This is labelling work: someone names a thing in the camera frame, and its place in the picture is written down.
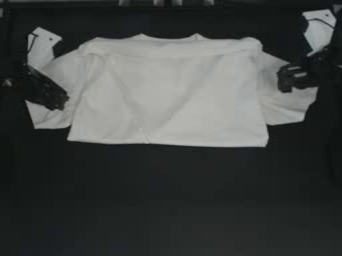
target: black surface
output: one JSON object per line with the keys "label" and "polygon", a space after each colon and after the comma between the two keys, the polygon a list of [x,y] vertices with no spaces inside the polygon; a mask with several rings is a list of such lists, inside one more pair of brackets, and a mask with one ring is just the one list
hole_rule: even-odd
{"label": "black surface", "polygon": [[[64,37],[65,51],[95,36],[140,32],[254,36],[287,60],[309,50],[294,11],[16,10],[15,20],[13,53],[36,26]],[[264,149],[72,143],[68,130],[33,131],[16,103],[15,125],[7,122],[15,169],[1,192],[11,254],[1,255],[341,255],[341,190],[325,162],[333,96],[322,87],[306,121],[270,127]]]}

